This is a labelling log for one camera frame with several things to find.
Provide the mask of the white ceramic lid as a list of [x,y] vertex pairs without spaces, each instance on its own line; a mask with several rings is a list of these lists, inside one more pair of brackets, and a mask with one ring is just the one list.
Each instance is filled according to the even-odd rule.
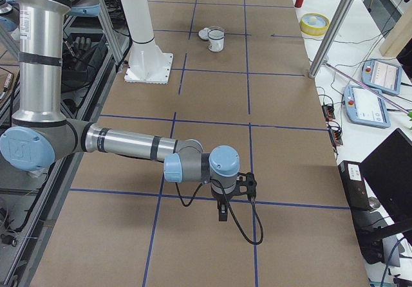
[[209,28],[203,28],[198,32],[198,37],[203,41],[209,40]]

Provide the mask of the black computer box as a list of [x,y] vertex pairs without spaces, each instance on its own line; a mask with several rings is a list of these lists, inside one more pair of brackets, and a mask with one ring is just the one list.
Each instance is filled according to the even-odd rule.
[[376,197],[368,196],[359,162],[343,160],[338,168],[351,210],[372,211],[380,208],[380,201]]

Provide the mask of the lower orange black adapter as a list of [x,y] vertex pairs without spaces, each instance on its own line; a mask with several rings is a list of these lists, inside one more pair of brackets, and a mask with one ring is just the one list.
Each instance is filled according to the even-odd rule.
[[330,136],[330,140],[333,146],[342,146],[343,145],[343,141],[341,138],[341,131],[337,131],[337,130],[333,130],[333,129],[329,129],[328,130],[329,136]]

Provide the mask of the orange black adapter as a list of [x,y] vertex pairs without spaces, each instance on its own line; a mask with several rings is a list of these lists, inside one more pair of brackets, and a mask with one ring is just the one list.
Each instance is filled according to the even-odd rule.
[[343,141],[341,138],[341,131],[337,131],[337,130],[333,130],[333,129],[329,129],[328,130],[329,136],[330,136],[330,140],[333,146],[342,146],[343,145]]
[[326,121],[335,120],[335,108],[333,104],[324,104],[321,107]]

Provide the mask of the upper orange black adapter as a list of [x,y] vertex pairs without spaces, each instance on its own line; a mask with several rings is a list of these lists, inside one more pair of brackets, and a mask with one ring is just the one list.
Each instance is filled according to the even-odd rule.
[[326,121],[335,120],[335,108],[333,104],[324,104],[321,107]]

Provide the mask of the black monitor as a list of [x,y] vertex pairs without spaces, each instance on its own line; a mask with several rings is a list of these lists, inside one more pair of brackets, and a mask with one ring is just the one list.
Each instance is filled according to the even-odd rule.
[[411,218],[411,139],[401,129],[361,162],[360,171],[394,222]]

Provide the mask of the white enamel mug blue rim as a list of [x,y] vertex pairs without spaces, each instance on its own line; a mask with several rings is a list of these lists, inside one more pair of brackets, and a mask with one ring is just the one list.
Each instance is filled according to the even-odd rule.
[[222,51],[224,48],[224,40],[225,38],[218,41],[209,40],[209,50],[212,52]]

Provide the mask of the near teach pendant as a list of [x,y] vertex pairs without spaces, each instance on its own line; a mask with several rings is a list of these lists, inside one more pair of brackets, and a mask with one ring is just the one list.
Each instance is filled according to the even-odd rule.
[[343,97],[352,123],[378,128],[391,126],[385,101],[376,94],[360,86],[347,85]]

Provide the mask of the teach pendant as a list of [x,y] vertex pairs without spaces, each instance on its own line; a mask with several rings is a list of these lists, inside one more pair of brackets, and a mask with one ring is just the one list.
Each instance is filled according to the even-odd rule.
[[383,60],[367,60],[362,67],[362,81],[369,87],[396,96],[400,93],[401,67]]
[[343,97],[352,123],[378,128],[391,126],[385,101],[376,94],[360,86],[347,85]]

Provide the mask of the yellow tape roll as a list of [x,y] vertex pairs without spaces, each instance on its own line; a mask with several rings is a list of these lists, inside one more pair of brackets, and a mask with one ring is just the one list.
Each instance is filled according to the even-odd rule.
[[303,33],[316,37],[324,35],[329,25],[330,20],[318,13],[304,14],[299,21],[299,26]]

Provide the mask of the far teach pendant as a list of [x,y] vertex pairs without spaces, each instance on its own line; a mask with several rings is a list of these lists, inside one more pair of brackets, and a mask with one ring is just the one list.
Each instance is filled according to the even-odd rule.
[[362,67],[362,81],[369,87],[396,96],[400,93],[401,67],[383,60],[367,60]]

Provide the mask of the wooden board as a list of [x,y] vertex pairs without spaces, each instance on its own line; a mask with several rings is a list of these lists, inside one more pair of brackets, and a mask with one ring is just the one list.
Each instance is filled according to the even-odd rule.
[[412,7],[409,6],[380,46],[379,50],[383,57],[396,57],[411,40],[411,10]]

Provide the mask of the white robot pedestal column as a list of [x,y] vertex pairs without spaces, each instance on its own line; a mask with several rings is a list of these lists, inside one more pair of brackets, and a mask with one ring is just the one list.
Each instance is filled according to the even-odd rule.
[[155,41],[147,0],[121,0],[132,40],[126,82],[166,84],[173,54],[164,53]]

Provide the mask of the aluminium frame post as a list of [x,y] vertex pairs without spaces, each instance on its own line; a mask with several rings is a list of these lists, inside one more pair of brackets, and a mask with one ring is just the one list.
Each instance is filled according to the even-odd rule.
[[308,71],[308,76],[314,79],[323,64],[326,56],[335,40],[335,37],[342,26],[342,23],[349,12],[354,0],[341,0],[334,15],[332,21],[327,29],[324,39],[317,50],[317,53],[312,61],[312,65]]

